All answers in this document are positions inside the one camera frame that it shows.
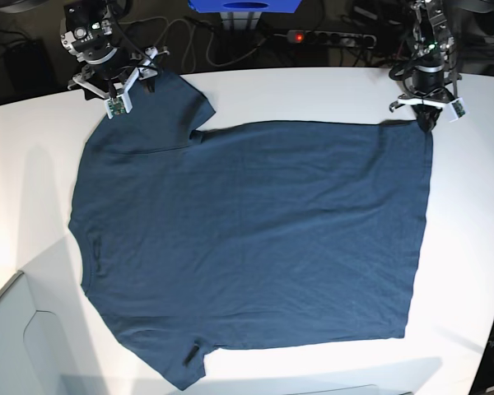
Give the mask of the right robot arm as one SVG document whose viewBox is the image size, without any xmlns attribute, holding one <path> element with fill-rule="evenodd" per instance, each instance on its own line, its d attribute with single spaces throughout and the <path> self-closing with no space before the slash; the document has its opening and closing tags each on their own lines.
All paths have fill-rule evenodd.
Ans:
<svg viewBox="0 0 494 395">
<path fill-rule="evenodd" d="M 161 75 L 158 59 L 170 51 L 140 47 L 123 28 L 121 20 L 132 10 L 132 1 L 66 1 L 61 21 L 61 45 L 80 68 L 68 81 L 70 91 L 81 90 L 86 100 L 100 99 L 109 119 L 133 109 L 130 90 L 140 83 L 155 90 Z"/>
</svg>

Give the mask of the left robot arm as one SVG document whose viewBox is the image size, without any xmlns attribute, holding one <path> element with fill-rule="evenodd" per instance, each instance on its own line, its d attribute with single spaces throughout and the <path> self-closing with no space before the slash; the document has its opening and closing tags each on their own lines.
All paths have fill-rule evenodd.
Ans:
<svg viewBox="0 0 494 395">
<path fill-rule="evenodd" d="M 401 47 L 409 56 L 389 71 L 402 94 L 389 110 L 411 107 L 419 128 L 429 133 L 441 116 L 454 122 L 466 114 L 458 93 L 457 46 L 442 1 L 409 1 L 408 9 L 413 24 Z"/>
</svg>

